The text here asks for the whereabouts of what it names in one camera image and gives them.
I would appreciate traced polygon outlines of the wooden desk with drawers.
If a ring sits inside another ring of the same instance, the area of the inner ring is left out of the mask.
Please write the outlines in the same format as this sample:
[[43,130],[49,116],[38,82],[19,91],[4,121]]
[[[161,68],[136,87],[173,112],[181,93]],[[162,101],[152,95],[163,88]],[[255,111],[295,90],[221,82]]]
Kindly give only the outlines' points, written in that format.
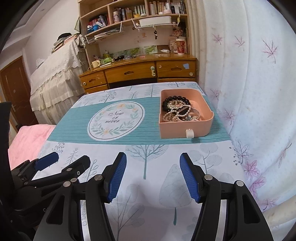
[[198,82],[199,61],[189,54],[152,54],[119,60],[79,78],[85,93],[147,83]]

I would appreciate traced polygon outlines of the lace covered cabinet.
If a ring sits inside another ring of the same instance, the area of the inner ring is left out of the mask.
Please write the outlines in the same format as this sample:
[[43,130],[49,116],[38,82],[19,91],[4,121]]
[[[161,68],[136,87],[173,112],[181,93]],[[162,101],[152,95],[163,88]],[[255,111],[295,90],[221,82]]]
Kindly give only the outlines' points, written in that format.
[[84,94],[79,76],[88,69],[84,48],[71,40],[30,76],[30,105],[40,124],[57,124]]

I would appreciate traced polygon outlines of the white floral curtain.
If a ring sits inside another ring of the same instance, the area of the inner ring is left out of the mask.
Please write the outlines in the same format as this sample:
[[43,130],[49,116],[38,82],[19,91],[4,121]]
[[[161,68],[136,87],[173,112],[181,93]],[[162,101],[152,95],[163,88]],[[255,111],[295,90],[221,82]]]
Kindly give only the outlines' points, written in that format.
[[199,84],[282,240],[295,224],[295,32],[268,1],[187,1]]

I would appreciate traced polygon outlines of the brown wooden door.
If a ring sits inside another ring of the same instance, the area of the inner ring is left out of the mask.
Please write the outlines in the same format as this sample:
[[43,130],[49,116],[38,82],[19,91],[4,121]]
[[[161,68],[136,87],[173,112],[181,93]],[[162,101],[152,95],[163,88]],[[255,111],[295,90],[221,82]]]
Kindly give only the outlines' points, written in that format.
[[5,99],[11,102],[11,113],[16,120],[16,128],[37,125],[37,118],[30,105],[31,87],[22,56],[1,70],[1,87]]

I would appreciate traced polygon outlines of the wooden bookshelf hutch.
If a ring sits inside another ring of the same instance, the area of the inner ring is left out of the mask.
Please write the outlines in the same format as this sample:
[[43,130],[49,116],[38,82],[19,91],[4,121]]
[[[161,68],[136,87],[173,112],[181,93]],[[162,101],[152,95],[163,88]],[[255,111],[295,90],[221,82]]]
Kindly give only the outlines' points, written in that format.
[[78,1],[81,34],[90,69],[103,58],[176,53],[189,43],[185,1]]

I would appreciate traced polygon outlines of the red white mug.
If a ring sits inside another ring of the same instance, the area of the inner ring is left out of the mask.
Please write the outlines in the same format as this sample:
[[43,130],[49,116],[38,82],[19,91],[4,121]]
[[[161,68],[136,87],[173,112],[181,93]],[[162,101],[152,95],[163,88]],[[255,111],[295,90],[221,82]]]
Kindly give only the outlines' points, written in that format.
[[186,42],[184,39],[176,39],[176,46],[177,46],[177,54],[184,55],[185,54],[185,46]]

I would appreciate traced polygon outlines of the tree print bed sheet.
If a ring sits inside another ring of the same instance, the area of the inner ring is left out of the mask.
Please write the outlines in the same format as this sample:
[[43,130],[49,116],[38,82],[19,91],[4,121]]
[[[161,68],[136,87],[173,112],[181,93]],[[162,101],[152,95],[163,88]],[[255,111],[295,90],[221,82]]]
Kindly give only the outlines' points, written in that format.
[[90,166],[79,176],[80,182],[102,173],[119,152],[126,154],[118,194],[106,206],[116,240],[191,238],[201,206],[185,184],[179,165],[182,153],[220,181],[244,179],[236,150],[218,116],[204,137],[161,138],[159,108],[165,89],[201,92],[196,82],[179,82],[85,95],[60,120],[39,153],[43,157],[56,152],[59,160],[36,178],[59,173],[88,156]]

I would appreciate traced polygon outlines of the pink band smart watch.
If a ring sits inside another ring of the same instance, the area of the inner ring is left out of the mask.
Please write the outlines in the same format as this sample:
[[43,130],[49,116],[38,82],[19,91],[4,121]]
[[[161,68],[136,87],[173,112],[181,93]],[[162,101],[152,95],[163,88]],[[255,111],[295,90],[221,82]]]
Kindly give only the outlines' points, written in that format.
[[200,121],[200,112],[193,107],[184,107],[177,112],[177,121]]

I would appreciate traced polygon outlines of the pink drawer box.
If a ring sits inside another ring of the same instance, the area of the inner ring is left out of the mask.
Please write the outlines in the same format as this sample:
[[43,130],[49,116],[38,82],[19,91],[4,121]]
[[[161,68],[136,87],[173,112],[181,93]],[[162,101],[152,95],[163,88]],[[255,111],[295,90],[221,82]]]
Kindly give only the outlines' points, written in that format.
[[160,104],[161,138],[197,138],[210,132],[214,112],[198,90],[164,89]]

